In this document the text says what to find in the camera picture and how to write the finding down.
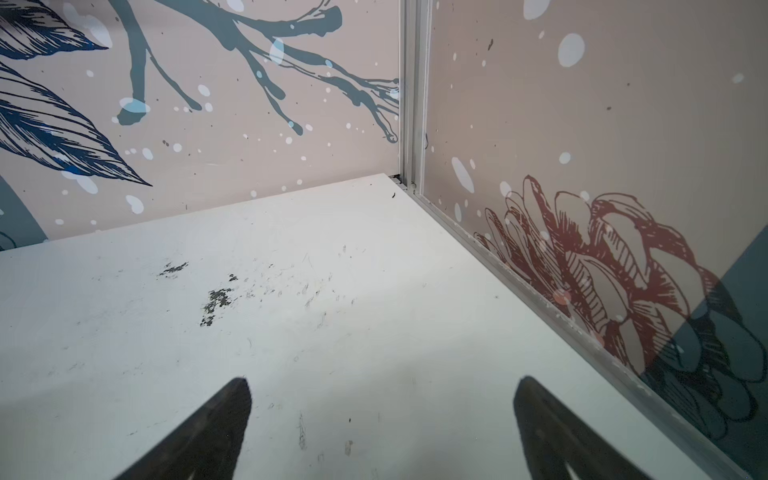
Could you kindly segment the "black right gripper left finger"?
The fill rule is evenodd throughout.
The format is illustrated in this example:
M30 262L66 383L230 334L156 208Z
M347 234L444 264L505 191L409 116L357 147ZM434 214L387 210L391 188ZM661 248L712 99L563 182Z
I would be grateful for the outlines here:
M120 479L231 479L252 410L246 379L230 380Z

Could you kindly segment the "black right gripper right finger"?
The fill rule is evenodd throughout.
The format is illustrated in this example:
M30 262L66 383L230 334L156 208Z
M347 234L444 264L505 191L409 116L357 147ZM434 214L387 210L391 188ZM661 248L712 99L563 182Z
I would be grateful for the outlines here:
M533 479L650 479L535 378L521 379L513 407Z

